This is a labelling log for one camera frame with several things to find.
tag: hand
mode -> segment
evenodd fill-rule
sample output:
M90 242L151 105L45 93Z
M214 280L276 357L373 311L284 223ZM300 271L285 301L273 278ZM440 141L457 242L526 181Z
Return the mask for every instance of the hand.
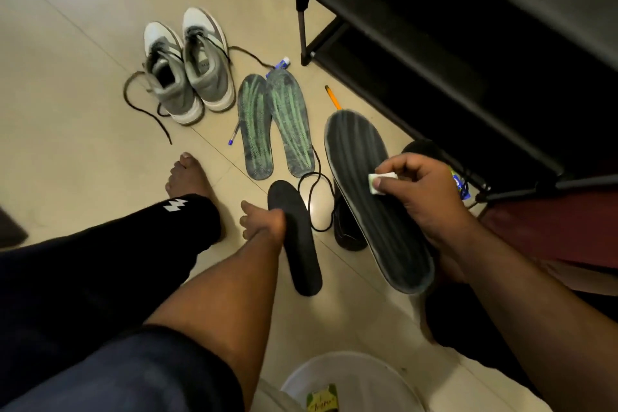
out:
M464 227L477 224L461 202L451 170L443 162L423 155L401 154L376 168L376 173L390 172L404 179L376 178L373 186L397 197L438 246Z
M240 224L246 228L242 237L251 239L260 230L267 230L274 237L277 244L283 244L286 236L286 215L281 209L267 211L247 201L242 201L240 207L246 215L240 218Z

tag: white lightning logo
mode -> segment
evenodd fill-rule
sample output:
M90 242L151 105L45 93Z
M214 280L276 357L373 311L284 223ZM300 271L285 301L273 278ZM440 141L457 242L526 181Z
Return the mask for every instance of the white lightning logo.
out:
M185 205L185 202L187 201L183 201L182 199L176 199L175 201L169 201L169 205L163 205L163 208L166 209L168 212L179 211L181 207Z

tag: grey sneaker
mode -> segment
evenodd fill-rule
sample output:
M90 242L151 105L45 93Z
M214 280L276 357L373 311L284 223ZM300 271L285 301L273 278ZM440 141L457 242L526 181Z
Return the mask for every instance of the grey sneaker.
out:
M225 111L236 100L228 42L221 26L201 8L191 7L182 21L185 71L193 89L212 111Z
M153 94L176 122L190 126L204 117L204 104L195 96L182 62L182 41L158 21L144 30L144 71Z

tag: white eraser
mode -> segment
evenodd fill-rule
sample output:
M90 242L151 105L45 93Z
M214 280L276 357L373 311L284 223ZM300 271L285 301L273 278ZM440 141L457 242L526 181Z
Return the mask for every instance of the white eraser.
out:
M395 178L397 179L397 173L383 173L383 174L375 174L375 173L371 173L369 174L369 192L378 196L383 196L384 193L380 192L379 190L375 189L373 187L373 181L374 179L376 179L378 176L382 177L384 176L385 178Z

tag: floor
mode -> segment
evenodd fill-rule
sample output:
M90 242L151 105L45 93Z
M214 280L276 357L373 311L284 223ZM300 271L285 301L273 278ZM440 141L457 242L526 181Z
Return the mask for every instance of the floor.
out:
M371 119L390 153L409 141L397 127L315 65L298 63L294 0L0 0L0 203L29 232L29 243L61 236L134 212L166 197L164 184L179 154L200 159L223 205L228 238L201 254L194 272L242 244L240 200L267 204L287 171L281 138L273 128L275 170L262 182L244 168L242 141L228 146L236 111L207 113L194 127L165 119L169 145L151 118L128 108L121 96L128 75L143 62L143 27L159 20L179 30L189 6L218 18L231 44L269 63L288 56L307 103L313 144L325 162L323 127L334 111L328 84L345 108ZM314 3L309 38L331 16ZM233 53L236 85L264 73L251 58ZM134 84L132 101L155 110ZM304 197L310 183L303 188ZM312 201L318 226L328 224L332 198L324 183ZM372 354L396 368L434 412L547 411L548 407L494 370L428 344L421 335L416 299L393 291L368 250L346 252L332 231L315 233L324 286L311 298L294 291L282 256L273 328L263 377L281 385L301 363L334 350Z

